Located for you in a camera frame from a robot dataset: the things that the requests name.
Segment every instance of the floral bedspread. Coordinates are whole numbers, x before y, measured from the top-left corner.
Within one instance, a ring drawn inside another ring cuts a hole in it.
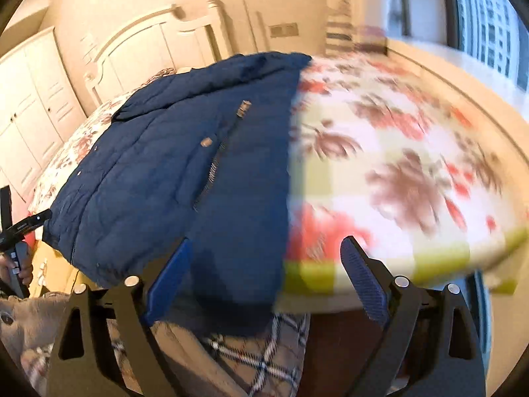
[[[51,206],[132,92],[103,104],[57,153],[31,213]],[[292,112],[286,293],[351,291],[340,261],[349,235],[416,282],[486,268],[525,240],[499,157],[461,111],[386,56],[314,58]]]

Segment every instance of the white headboard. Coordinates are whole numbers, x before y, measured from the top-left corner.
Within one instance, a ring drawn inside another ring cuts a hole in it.
[[[178,19],[171,5],[128,22],[99,49],[97,72],[85,82],[97,106],[141,86],[164,68],[177,72],[201,68],[233,55],[222,9],[207,0],[207,15],[193,21]]]

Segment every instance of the zipper pull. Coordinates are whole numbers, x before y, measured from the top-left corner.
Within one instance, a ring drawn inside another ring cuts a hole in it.
[[[239,116],[239,118],[244,118],[246,111],[250,108],[251,105],[252,105],[251,102],[249,102],[248,100],[244,100],[239,106],[239,110],[237,111],[237,116]]]

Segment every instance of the building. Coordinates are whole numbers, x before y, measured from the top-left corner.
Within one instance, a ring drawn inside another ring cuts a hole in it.
[[[529,33],[509,0],[457,0],[459,46],[527,91]]]

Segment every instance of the blue jacket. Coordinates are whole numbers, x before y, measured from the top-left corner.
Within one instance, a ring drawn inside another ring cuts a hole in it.
[[[197,334],[263,328],[288,237],[290,105],[309,61],[236,55],[138,90],[60,190],[43,240],[108,287],[186,236],[191,268],[167,319]]]

